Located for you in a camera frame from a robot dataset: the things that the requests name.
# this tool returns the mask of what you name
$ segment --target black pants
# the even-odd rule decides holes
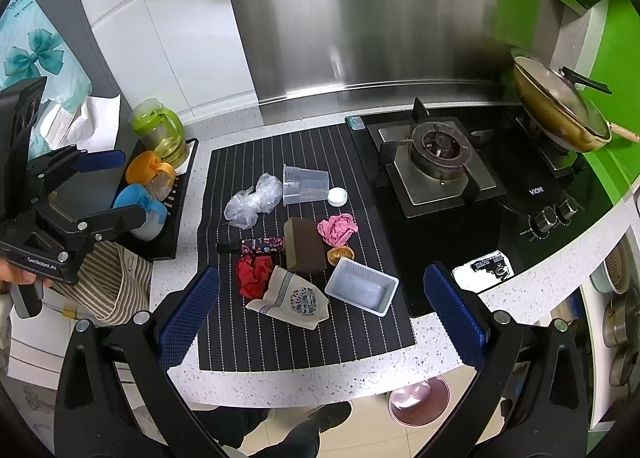
[[[220,445],[238,449],[244,437],[267,419],[268,409],[217,408],[194,411],[196,418]],[[279,444],[253,454],[254,458],[316,458],[320,428],[312,420],[296,425]]]

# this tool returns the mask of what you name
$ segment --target red crumpled paper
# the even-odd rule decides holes
[[[262,299],[271,272],[273,272],[273,261],[270,255],[242,256],[236,264],[240,295],[247,299]]]
[[[318,233],[324,242],[331,247],[343,247],[358,226],[350,214],[340,214],[323,219],[318,223]]]

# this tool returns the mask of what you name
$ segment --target pan lid handle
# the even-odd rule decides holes
[[[611,90],[606,84],[602,82],[596,82],[595,80],[591,80],[587,76],[580,75],[580,73],[574,72],[574,70],[567,68],[564,66],[560,73],[564,78],[566,78],[572,84],[583,84],[585,86],[589,86],[590,88],[597,89],[598,91],[611,94]]]

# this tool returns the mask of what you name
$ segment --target pink bowl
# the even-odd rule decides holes
[[[437,419],[449,405],[449,386],[433,377],[389,393],[389,413],[396,422],[420,427]]]

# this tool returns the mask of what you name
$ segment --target countertop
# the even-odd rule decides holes
[[[395,110],[382,108],[368,112]],[[180,223],[177,257],[154,263],[151,308],[169,293],[182,289],[196,272],[196,231],[210,152],[276,134],[341,123],[355,112],[261,126],[199,144]],[[633,192],[638,182],[603,218],[580,237],[540,264],[481,294],[490,310],[505,310],[520,323],[533,324],[556,307],[589,277],[613,246],[631,228],[640,239],[640,217]],[[636,264],[640,255],[636,250]],[[285,408],[317,406],[385,393],[447,372],[460,358],[435,314],[413,319],[416,344],[381,356],[320,368],[280,372],[205,372],[198,365],[197,341],[184,362],[169,370],[185,401],[191,405]]]

